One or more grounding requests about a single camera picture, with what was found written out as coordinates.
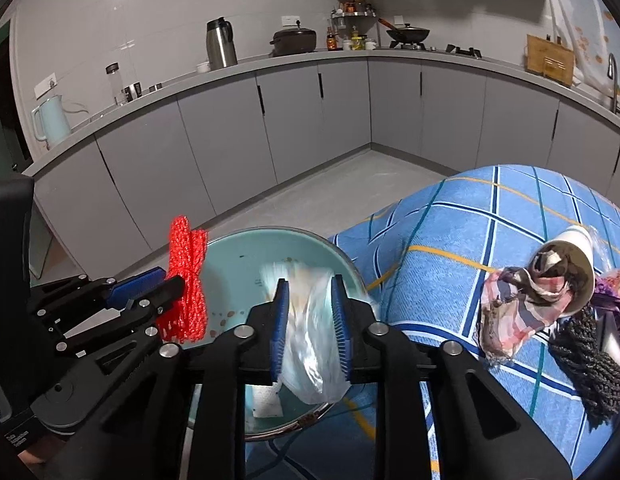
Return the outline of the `clear plastic bag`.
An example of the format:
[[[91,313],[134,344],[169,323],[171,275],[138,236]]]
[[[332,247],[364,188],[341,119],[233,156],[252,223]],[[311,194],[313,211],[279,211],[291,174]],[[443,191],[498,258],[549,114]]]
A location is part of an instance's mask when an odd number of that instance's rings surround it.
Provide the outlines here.
[[[340,366],[332,310],[334,272],[300,262],[263,266],[260,278],[266,298],[278,282],[288,284],[288,317],[278,382],[305,404],[338,402],[350,388]]]

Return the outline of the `red mesh net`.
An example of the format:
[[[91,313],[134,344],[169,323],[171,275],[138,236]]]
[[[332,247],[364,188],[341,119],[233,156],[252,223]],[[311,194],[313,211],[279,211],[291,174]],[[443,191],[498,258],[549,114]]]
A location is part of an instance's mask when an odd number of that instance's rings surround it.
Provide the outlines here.
[[[196,342],[204,338],[208,325],[206,300],[200,279],[208,245],[208,233],[193,230],[188,218],[172,220],[169,234],[167,278],[182,278],[184,287],[171,308],[158,316],[157,326],[163,341]]]

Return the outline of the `pink wrapper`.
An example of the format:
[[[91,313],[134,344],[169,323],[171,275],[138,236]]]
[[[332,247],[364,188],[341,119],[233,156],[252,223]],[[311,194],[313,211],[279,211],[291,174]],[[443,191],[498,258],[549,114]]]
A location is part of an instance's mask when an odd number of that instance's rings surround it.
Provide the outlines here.
[[[492,364],[511,361],[534,334],[562,314],[572,292],[564,278],[544,278],[528,266],[492,272],[482,285],[478,342]]]

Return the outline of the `white paper cup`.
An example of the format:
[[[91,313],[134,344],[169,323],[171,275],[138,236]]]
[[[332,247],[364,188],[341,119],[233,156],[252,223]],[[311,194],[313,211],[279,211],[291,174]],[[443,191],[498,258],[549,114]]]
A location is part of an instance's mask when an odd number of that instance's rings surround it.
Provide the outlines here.
[[[572,299],[562,318],[582,310],[593,296],[595,274],[593,240],[583,226],[570,226],[545,244],[530,259],[529,267],[544,278],[564,278]]]

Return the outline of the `purple wrapper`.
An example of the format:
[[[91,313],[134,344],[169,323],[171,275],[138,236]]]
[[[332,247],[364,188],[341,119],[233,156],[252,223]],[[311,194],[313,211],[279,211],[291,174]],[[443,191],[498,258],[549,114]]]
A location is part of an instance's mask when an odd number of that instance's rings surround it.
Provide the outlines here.
[[[591,304],[620,315],[620,269],[610,270],[596,278]]]

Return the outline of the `black mesh net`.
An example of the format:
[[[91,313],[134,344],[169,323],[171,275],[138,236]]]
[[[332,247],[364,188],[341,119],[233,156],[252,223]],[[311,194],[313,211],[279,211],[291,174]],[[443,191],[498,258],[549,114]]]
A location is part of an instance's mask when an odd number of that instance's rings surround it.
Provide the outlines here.
[[[596,318],[590,306],[558,324],[549,352],[572,382],[591,430],[620,413],[620,365],[598,345]]]

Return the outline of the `grey kitchen cabinets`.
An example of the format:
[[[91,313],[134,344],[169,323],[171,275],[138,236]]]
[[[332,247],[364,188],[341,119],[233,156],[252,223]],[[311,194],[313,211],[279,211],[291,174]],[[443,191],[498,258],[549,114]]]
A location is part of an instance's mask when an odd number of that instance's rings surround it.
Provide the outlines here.
[[[408,50],[260,58],[95,119],[28,169],[41,214],[92,278],[296,177],[374,146],[454,171],[549,168],[620,206],[620,115],[519,68]]]

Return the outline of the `kitchen faucet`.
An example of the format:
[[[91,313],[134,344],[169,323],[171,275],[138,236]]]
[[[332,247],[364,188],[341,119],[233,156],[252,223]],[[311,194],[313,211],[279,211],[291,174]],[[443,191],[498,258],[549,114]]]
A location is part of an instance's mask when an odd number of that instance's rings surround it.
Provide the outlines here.
[[[607,58],[607,78],[610,81],[610,111],[620,116],[618,67],[615,55],[610,53]]]

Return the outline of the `blue plaid tablecloth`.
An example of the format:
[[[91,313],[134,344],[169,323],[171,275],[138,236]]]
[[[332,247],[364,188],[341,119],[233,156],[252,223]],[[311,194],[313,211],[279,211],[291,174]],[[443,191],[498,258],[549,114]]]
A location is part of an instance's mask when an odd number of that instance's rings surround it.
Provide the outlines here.
[[[332,241],[353,262],[378,316],[425,344],[451,339],[494,376],[582,474],[613,433],[592,428],[549,354],[550,323],[528,295],[528,264],[571,226],[593,240],[593,269],[620,268],[620,209],[551,170],[485,166],[423,188]]]

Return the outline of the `light blue electric kettle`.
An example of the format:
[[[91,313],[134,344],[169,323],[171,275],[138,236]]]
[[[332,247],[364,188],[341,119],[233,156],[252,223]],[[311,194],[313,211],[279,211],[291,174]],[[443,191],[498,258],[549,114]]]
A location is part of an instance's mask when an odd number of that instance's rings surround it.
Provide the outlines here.
[[[32,112],[33,135],[50,150],[71,135],[61,96],[51,96]]]

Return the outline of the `steel thermos jug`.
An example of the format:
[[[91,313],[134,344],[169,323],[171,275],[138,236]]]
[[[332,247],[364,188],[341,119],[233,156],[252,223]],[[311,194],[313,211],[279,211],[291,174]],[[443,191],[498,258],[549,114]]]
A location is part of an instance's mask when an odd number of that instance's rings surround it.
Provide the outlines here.
[[[206,49],[211,70],[237,64],[232,24],[223,16],[207,23]]]

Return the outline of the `spice rack with bottles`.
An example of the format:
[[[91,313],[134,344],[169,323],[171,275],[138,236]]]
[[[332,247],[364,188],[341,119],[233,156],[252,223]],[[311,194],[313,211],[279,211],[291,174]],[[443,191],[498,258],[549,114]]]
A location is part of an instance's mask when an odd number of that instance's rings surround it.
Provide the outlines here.
[[[330,51],[375,50],[380,32],[372,0],[339,1],[327,21],[326,47]]]

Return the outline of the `gas stove burner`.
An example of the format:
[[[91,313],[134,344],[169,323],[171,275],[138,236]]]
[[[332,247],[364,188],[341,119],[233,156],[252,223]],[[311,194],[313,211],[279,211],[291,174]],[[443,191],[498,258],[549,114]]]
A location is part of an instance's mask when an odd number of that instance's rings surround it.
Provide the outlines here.
[[[468,58],[477,58],[478,60],[482,59],[481,50],[475,49],[474,47],[463,49],[459,46],[455,46],[454,44],[447,44],[444,52],[447,54],[467,56]]]

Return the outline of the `wooden cutting board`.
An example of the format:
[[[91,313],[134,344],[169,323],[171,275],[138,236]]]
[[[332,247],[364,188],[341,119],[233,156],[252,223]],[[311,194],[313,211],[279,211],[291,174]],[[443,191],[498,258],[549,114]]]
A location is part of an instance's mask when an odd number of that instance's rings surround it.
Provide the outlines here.
[[[528,35],[525,68],[529,73],[570,87],[574,79],[575,53],[558,42]]]

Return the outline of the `patterned window curtain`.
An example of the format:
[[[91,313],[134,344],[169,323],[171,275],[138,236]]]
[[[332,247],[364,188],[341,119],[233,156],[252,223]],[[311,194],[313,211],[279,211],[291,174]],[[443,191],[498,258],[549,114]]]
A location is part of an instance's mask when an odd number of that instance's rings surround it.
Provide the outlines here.
[[[553,36],[573,50],[574,81],[587,84],[610,96],[613,81],[608,76],[608,57],[616,60],[620,99],[620,27],[602,0],[550,0]]]

